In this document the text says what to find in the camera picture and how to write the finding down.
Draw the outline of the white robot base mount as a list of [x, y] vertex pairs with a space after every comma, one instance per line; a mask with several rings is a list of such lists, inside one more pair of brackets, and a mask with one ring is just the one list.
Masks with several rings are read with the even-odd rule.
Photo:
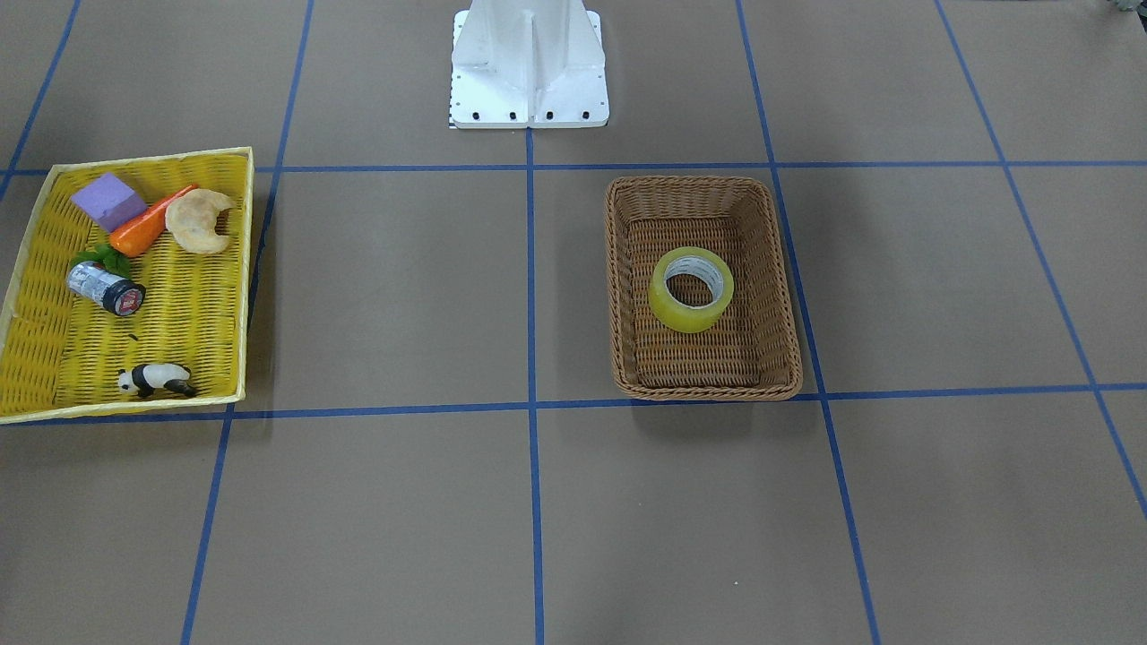
[[582, 1], [473, 1], [453, 16], [454, 129], [596, 129], [610, 119], [601, 17]]

